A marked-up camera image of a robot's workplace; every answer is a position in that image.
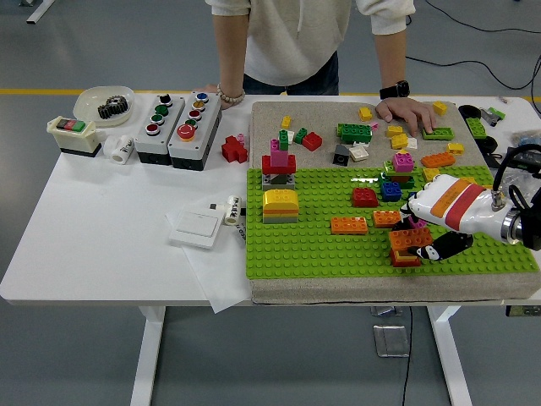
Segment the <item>control box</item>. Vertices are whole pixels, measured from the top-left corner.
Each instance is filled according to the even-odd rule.
[[[168,145],[172,165],[202,171],[221,119],[220,97],[192,92]]]
[[[58,116],[47,123],[47,133],[54,136],[60,151],[68,154],[94,157],[101,148],[93,121]]]
[[[146,114],[145,124],[134,137],[135,150],[143,163],[171,165],[167,145],[186,101],[181,96],[158,96]]]

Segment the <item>red lego brick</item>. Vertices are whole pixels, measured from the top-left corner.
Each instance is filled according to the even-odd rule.
[[[378,196],[371,188],[354,188],[352,192],[353,207],[377,207]]]
[[[303,145],[311,151],[317,150],[323,144],[323,140],[314,131],[303,138]]]
[[[243,163],[248,160],[248,151],[232,135],[229,135],[226,138],[226,143],[221,146],[221,154],[228,162],[238,161]]]
[[[263,155],[261,157],[261,172],[264,175],[288,175],[297,171],[297,161],[293,154],[287,156],[286,167],[272,167],[271,156]]]

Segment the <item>bracelet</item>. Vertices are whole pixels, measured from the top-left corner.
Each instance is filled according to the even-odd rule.
[[[246,96],[246,93],[243,90],[243,93],[239,97],[229,97],[223,94],[223,91],[221,91],[220,84],[217,86],[218,88],[218,96],[225,102],[231,103],[231,104],[238,104],[242,100],[244,100],[244,97]]]

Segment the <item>jeans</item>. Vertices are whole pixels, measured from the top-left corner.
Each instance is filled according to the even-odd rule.
[[[274,86],[244,75],[244,91],[247,95],[279,95],[285,91],[290,96],[338,96],[338,54],[313,76],[296,85]]]

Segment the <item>black watch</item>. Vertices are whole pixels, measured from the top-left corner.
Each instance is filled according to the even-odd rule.
[[[409,83],[405,80],[401,80],[396,85],[386,87],[380,90],[380,99],[386,99],[389,97],[408,97],[409,96]]]

